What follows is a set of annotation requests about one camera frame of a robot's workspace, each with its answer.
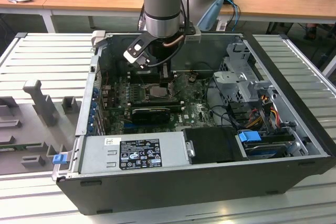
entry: green motherboard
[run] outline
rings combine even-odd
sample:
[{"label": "green motherboard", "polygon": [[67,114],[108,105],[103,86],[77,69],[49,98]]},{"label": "green motherboard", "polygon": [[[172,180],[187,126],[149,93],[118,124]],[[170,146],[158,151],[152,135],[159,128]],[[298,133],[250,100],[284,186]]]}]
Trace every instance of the green motherboard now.
[{"label": "green motherboard", "polygon": [[[181,131],[186,127],[215,126],[205,104],[208,79],[198,79],[195,73],[179,73],[166,83],[132,83],[131,78],[119,78],[103,89],[106,133],[139,134]],[[136,109],[166,108],[170,119],[160,124],[134,124]]]}]

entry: yellow wire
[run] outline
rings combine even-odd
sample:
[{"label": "yellow wire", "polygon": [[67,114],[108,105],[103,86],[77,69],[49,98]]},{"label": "yellow wire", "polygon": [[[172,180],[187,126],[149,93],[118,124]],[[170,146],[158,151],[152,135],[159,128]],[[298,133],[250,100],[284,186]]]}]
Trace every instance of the yellow wire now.
[{"label": "yellow wire", "polygon": [[249,125],[247,125],[246,127],[249,128],[249,127],[251,127],[251,126],[257,124],[257,123],[260,122],[260,121],[261,121],[261,116],[258,117],[258,119],[256,119],[255,121],[251,122],[251,123],[250,123]]}]

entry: table leg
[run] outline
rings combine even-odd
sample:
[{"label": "table leg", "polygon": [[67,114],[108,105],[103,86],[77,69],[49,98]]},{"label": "table leg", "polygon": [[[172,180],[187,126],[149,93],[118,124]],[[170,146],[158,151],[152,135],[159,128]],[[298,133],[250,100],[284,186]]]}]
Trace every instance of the table leg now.
[{"label": "table leg", "polygon": [[92,29],[95,29],[95,22],[93,21],[93,17],[92,16],[88,16],[88,18],[89,18],[89,24],[90,24],[90,28],[92,28]]},{"label": "table leg", "polygon": [[58,33],[57,27],[54,24],[53,16],[50,13],[43,13],[42,18],[46,25],[48,33]]}]

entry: black plastic cover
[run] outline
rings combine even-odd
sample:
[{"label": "black plastic cover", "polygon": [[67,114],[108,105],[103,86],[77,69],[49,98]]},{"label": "black plastic cover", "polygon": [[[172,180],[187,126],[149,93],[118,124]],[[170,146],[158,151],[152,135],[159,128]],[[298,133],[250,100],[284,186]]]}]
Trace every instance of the black plastic cover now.
[{"label": "black plastic cover", "polygon": [[204,127],[183,130],[186,141],[194,146],[192,164],[241,161],[236,131],[232,127]]}]

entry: desk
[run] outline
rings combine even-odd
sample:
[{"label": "desk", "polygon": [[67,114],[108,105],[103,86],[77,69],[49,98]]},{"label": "desk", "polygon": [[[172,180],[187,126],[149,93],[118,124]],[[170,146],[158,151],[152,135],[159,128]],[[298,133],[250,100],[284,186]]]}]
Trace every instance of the desk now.
[{"label": "desk", "polygon": [[[325,23],[336,21],[335,0],[234,0],[241,9],[240,20],[290,23]],[[33,0],[11,4],[0,0],[0,13],[42,15],[47,30],[57,31],[53,15],[138,17],[143,0]],[[226,22],[233,13],[223,6],[220,20]]]},{"label": "desk", "polygon": [[[240,20],[289,23],[336,21],[335,0],[234,0],[241,9]],[[230,18],[232,7],[224,6],[221,19]]]}]

